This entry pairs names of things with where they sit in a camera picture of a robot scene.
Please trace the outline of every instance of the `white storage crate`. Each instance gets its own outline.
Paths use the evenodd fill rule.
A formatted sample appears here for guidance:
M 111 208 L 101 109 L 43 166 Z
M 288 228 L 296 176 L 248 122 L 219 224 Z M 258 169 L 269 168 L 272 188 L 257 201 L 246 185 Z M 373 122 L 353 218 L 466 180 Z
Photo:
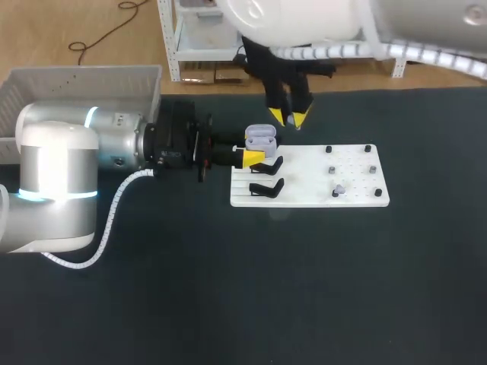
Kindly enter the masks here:
M 15 124 L 21 110 L 38 100 L 142 112 L 157 118 L 162 67 L 75 66 L 14 68 L 0 87 L 0 164 L 16 164 Z

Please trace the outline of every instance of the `white pegboard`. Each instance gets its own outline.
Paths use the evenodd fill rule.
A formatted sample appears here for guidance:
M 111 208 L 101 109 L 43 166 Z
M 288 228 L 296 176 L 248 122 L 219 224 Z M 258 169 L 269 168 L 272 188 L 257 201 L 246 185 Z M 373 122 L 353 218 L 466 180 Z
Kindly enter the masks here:
M 365 144 L 280 146 L 275 158 L 266 160 L 272 165 L 282 156 L 284 163 L 275 176 L 252 173 L 249 168 L 232 167 L 230 202 L 234 207 L 259 208 L 360 208 L 386 207 L 389 193 L 375 145 L 365 152 Z M 370 168 L 376 167 L 376 173 Z M 335 167 L 330 174 L 329 168 Z M 285 184 L 277 198 L 252 196 L 249 184 L 274 187 L 284 178 Z M 334 188 L 340 184 L 345 194 L 334 198 Z M 382 195 L 375 196 L 376 189 Z

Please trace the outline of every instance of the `coiled cable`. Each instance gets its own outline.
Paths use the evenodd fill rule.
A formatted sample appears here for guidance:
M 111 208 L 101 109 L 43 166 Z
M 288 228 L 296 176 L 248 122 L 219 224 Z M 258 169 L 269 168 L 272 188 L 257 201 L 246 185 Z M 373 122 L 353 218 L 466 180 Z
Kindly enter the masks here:
M 131 182 L 134 180 L 137 180 L 140 177 L 146 177 L 146 176 L 154 176 L 154 171 L 153 170 L 141 170 L 137 171 L 136 173 L 133 173 L 129 177 L 127 177 L 118 190 L 115 193 L 115 196 L 113 197 L 112 200 L 112 205 L 110 206 L 110 211 L 108 213 L 108 218 L 107 218 L 107 224 L 105 225 L 105 231 L 103 232 L 103 236 L 101 237 L 101 242 L 100 245 L 98 246 L 97 251 L 94 253 L 93 257 L 86 262 L 81 262 L 79 264 L 76 264 L 74 262 L 69 262 L 63 259 L 60 259 L 57 256 L 54 256 L 52 253 L 49 252 L 42 252 L 42 254 L 47 257 L 49 260 L 54 261 L 56 264 L 64 266 L 66 268 L 73 268 L 75 270 L 79 270 L 82 268 L 87 268 L 89 266 L 92 266 L 98 259 L 101 257 L 101 254 L 105 250 L 105 247 L 107 246 L 108 243 L 108 238 L 110 236 L 110 231 L 112 230 L 112 224 L 113 224 L 113 219 L 115 218 L 115 213 L 116 213 L 116 207 L 119 204 L 120 198 L 122 197 L 123 192 L 127 188 L 127 186 L 130 185 Z
M 410 46 L 395 43 L 382 43 L 383 51 L 390 59 L 405 59 L 439 66 L 487 80 L 487 64 L 465 56 L 451 54 L 441 50 L 426 49 L 425 46 Z M 280 59 L 363 59 L 373 58 L 374 54 L 368 43 L 343 43 L 331 46 L 271 48 L 271 52 Z

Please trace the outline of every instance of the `small metal part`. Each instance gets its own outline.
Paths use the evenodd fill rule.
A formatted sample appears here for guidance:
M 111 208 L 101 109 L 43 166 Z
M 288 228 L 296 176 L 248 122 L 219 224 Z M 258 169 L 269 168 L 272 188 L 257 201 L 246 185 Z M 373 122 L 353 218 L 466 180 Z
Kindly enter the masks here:
M 338 198 L 338 195 L 340 194 L 345 194 L 345 188 L 338 184 L 334 190 L 332 191 L 332 197 L 333 198 Z
M 341 186 L 340 184 L 338 184 L 335 187 L 335 190 L 333 190 L 333 191 L 337 192 L 338 194 L 345 194 L 345 188 L 343 186 Z

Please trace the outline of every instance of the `black cable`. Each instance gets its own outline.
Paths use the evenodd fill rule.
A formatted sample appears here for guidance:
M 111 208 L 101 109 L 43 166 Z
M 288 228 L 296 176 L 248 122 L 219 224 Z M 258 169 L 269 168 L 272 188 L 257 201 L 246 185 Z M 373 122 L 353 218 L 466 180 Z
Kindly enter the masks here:
M 95 43 L 87 46 L 86 43 L 84 42 L 72 42 L 69 44 L 68 49 L 73 52 L 81 52 L 78 58 L 78 66 L 81 66 L 81 61 L 83 60 L 84 54 L 86 51 L 88 51 L 90 48 L 95 47 L 99 42 L 107 38 L 111 33 L 115 32 L 116 30 L 120 29 L 121 27 L 127 25 L 131 21 L 134 20 L 134 18 L 138 14 L 138 8 L 142 6 L 143 4 L 147 4 L 149 0 L 144 0 L 143 2 L 140 3 L 135 3 L 135 2 L 120 2 L 118 4 L 118 8 L 121 10 L 129 10 L 129 9 L 135 9 L 134 14 L 128 19 L 127 21 L 124 21 L 121 23 L 118 27 L 113 28 L 110 32 L 106 33 L 104 36 L 102 36 L 99 40 L 97 40 Z

